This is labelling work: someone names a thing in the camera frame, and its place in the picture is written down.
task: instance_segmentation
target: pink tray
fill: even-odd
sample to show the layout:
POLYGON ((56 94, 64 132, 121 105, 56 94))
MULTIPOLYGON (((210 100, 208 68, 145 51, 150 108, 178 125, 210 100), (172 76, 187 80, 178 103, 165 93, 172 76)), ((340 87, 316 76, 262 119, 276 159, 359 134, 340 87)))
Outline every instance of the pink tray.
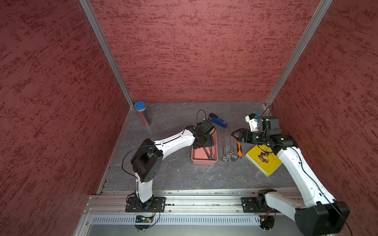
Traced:
POLYGON ((209 160, 208 156, 206 155, 206 152, 203 148, 192 148, 192 162, 196 165, 215 165, 215 163, 218 161, 218 149, 217 149, 217 131, 214 131, 212 134, 214 139, 214 146, 213 146, 213 154, 214 154, 214 160, 209 160))

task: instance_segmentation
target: textured wall panel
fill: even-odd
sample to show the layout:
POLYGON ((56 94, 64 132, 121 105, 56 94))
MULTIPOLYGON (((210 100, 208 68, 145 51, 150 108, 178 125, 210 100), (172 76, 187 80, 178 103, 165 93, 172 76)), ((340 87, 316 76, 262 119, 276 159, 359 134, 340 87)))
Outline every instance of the textured wall panel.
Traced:
POLYGON ((319 0, 93 0, 135 101, 265 102, 319 0))
POLYGON ((0 235, 71 235, 128 104, 79 1, 0 3, 0 235))
POLYGON ((377 40, 377 1, 334 0, 273 108, 355 235, 378 234, 377 40))

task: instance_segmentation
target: wrench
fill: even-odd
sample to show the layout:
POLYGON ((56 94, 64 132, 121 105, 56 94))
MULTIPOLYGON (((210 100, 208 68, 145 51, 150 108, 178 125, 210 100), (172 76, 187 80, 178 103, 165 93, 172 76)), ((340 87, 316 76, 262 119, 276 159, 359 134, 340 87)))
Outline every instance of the wrench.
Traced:
POLYGON ((210 149, 210 160, 214 160, 214 154, 212 153, 212 146, 209 147, 210 149))
POLYGON ((222 134, 222 152, 223 152, 222 162, 224 163, 225 160, 227 160, 227 162, 228 162, 228 158, 226 156, 225 130, 223 128, 220 129, 220 133, 222 134))
POLYGON ((237 160, 237 157, 234 155, 234 137, 232 136, 233 130, 230 132, 230 153, 227 154, 228 157, 234 162, 237 160))
POLYGON ((206 148, 204 148, 204 147, 202 147, 202 148, 205 150, 206 155, 208 156, 208 159, 209 159, 209 160, 214 160, 213 158, 211 158, 211 156, 209 155, 209 153, 208 153, 208 151, 206 150, 206 148))

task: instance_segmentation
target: ventilation grille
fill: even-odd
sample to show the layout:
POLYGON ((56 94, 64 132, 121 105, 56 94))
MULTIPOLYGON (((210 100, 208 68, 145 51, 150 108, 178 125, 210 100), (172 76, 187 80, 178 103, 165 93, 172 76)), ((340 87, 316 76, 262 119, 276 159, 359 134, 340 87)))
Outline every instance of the ventilation grille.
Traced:
MULTIPOLYGON (((94 215, 95 225, 149 225, 150 223, 135 223, 136 215, 94 215)), ((157 225, 260 225, 260 219, 254 215, 243 216, 203 216, 203 215, 161 215, 157 225)))

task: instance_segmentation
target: white robotic arm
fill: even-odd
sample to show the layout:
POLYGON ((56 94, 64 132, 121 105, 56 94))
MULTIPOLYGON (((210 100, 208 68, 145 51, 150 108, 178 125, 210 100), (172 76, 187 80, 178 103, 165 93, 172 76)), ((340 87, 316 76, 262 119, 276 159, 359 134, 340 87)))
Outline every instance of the white robotic arm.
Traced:
MULTIPOLYGON (((195 137, 192 132, 189 130, 184 129, 178 134, 170 136, 169 138, 156 140, 154 144, 157 149, 159 149, 162 154, 164 160, 168 155, 174 153, 175 151, 191 146, 194 143, 195 137)), ((152 197, 152 181, 151 179, 148 182, 142 182, 138 173, 135 173, 136 176, 136 195, 140 199, 142 203, 147 202, 152 197)))
POLYGON ((294 220, 304 235, 325 235, 341 231, 349 208, 344 202, 336 201, 335 197, 322 185, 304 159, 298 144, 290 135, 282 135, 278 118, 261 117, 262 130, 257 129, 258 121, 255 114, 246 117, 251 130, 244 128, 233 132, 239 142, 267 145, 285 165, 299 191, 303 202, 292 200, 273 189, 259 190, 257 207, 266 212, 273 208, 294 220))
POLYGON ((269 207, 280 211, 295 221, 294 215, 296 213, 296 208, 314 207, 317 206, 318 202, 328 204, 326 198, 330 201, 335 199, 311 170, 299 148, 293 147, 293 149, 281 149, 277 153, 277 156, 295 181, 295 184, 301 192, 304 205, 298 201, 293 202, 291 199, 282 196, 278 192, 270 192, 265 195, 266 204, 269 207))
POLYGON ((136 176, 136 196, 141 205, 149 206, 152 201, 152 182, 158 174, 162 161, 175 151, 193 145, 193 147, 209 147, 214 145, 210 132, 214 125, 204 120, 197 124, 185 127, 183 131, 166 139, 152 142, 146 139, 142 142, 131 159, 136 176))

